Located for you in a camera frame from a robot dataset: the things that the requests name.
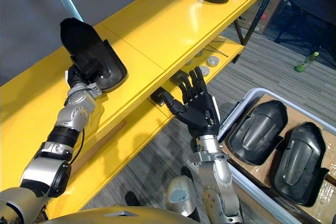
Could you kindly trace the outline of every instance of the robot forearm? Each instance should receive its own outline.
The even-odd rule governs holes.
[[[228,155],[221,152],[215,135],[198,137],[196,142],[199,151],[192,155],[190,161],[199,164],[203,204],[210,222],[242,223],[239,200],[227,164]]]
[[[0,218],[8,223],[33,223],[50,198],[66,189],[73,147],[79,133],[88,123],[101,90],[96,84],[78,83],[68,92],[65,107],[21,177],[20,187],[0,193]]]

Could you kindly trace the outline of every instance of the chair leg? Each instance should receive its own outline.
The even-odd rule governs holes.
[[[284,28],[279,32],[278,37],[274,40],[275,43],[281,42],[281,35],[288,30],[289,27],[293,25],[293,23],[296,21],[296,19],[301,16],[302,12],[294,13],[293,16],[290,18],[290,20],[287,22],[287,24],[284,26]]]

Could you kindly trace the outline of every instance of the lower shelf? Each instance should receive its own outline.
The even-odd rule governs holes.
[[[243,46],[225,39],[224,42],[210,43],[217,50],[227,54],[203,50],[199,57],[195,57],[190,66],[182,70],[188,72],[199,65],[205,65],[207,57],[214,55],[220,59],[216,67],[209,67],[210,74],[205,77],[210,82],[232,59],[242,51]],[[181,92],[170,81],[163,88],[182,100]],[[143,149],[155,135],[163,129],[173,115],[166,106],[158,106],[150,99],[145,100],[126,118],[126,125],[85,164],[70,179],[67,190],[63,195],[52,199],[47,206],[49,218],[71,214],[80,210],[92,199],[137,153]]]

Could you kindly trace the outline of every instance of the black cable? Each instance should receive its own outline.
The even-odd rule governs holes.
[[[78,150],[78,152],[76,153],[76,155],[74,156],[74,158],[71,160],[70,164],[72,164],[72,163],[76,160],[76,158],[78,157],[80,151],[82,150],[83,145],[84,145],[84,138],[85,138],[85,131],[84,131],[84,129],[83,129],[82,142],[80,143],[79,150]]]

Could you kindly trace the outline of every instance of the green bottle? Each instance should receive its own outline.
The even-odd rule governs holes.
[[[297,65],[296,67],[294,67],[294,70],[296,72],[302,73],[303,71],[305,71],[305,69],[307,68],[307,66],[309,64],[311,64],[313,61],[316,60],[317,56],[319,55],[319,52],[314,52],[312,53],[310,56],[307,56],[305,58],[305,61],[299,65]]]

